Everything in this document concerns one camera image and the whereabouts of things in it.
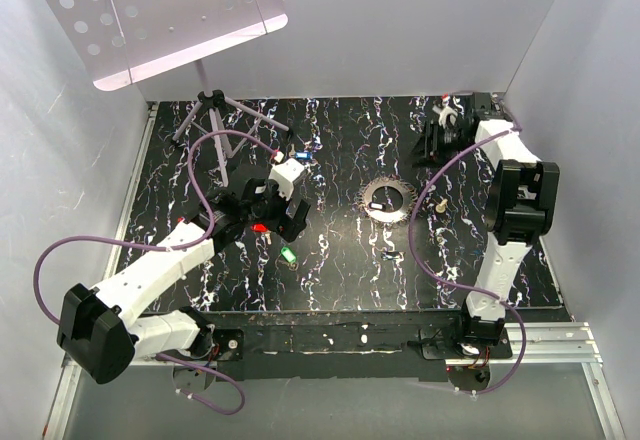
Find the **key with green tag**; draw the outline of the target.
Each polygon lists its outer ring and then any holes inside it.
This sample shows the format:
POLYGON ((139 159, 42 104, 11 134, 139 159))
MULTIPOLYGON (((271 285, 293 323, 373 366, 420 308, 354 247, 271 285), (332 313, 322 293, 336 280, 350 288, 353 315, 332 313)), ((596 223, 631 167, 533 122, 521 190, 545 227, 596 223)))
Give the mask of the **key with green tag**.
POLYGON ((298 269, 297 256, 294 251, 288 246, 283 246, 280 249, 280 255, 277 259, 277 263, 280 266, 284 266, 291 271, 296 271, 298 269))

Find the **key with red tag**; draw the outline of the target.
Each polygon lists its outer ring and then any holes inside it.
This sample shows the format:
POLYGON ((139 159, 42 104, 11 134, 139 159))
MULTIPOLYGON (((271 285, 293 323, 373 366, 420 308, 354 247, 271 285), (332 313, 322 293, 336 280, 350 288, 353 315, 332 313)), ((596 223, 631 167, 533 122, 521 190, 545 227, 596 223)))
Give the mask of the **key with red tag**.
POLYGON ((256 223, 251 226, 251 230, 256 234, 260 234, 264 238, 267 245, 271 244, 271 231, 266 225, 256 223))

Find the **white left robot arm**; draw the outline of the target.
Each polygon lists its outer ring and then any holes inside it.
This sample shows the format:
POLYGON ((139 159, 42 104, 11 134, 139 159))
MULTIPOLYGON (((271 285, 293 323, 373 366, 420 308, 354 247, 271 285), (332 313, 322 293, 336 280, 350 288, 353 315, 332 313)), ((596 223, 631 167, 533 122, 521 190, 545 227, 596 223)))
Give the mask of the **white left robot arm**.
POLYGON ((260 179, 254 168, 241 167, 238 179, 218 190, 207 207, 179 223, 158 250, 88 288, 65 295, 57 343, 98 384, 117 378, 141 357, 177 350, 188 358, 205 358, 214 347, 214 326, 191 307, 164 315, 146 308, 195 267, 236 242, 247 227, 262 225, 287 242, 306 228, 310 205, 300 201, 287 212, 296 186, 307 171, 295 159, 271 168, 260 179))

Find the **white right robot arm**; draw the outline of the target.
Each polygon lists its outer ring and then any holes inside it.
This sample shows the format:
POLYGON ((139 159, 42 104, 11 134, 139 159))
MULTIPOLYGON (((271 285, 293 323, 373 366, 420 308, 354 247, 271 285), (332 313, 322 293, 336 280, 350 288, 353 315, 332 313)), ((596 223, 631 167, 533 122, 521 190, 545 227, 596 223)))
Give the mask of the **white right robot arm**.
POLYGON ((471 358, 500 342, 520 265, 551 229, 560 168, 525 146, 519 127, 490 93, 445 94, 432 110, 411 151, 413 165, 444 169, 480 149, 494 169, 485 207, 485 255, 451 335, 454 349, 471 358))

